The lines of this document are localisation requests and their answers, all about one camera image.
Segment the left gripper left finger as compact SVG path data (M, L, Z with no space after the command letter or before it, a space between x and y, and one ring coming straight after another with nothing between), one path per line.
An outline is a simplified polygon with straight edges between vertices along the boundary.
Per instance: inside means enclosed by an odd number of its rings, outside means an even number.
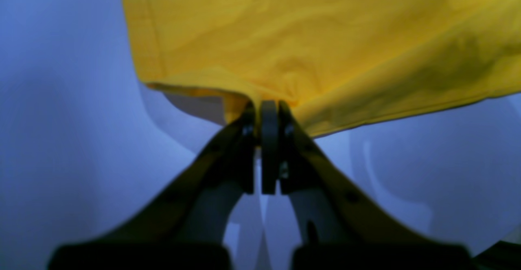
M49 270L232 270L223 237L254 192L256 112L248 103L140 212L94 240L59 247Z

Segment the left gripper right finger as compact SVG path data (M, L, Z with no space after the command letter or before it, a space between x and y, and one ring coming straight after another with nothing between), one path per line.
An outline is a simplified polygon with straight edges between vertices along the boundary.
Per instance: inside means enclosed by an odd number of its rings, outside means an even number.
M278 105L278 179L290 198L303 244L293 270L473 270L468 251L436 242L387 214L339 171Z

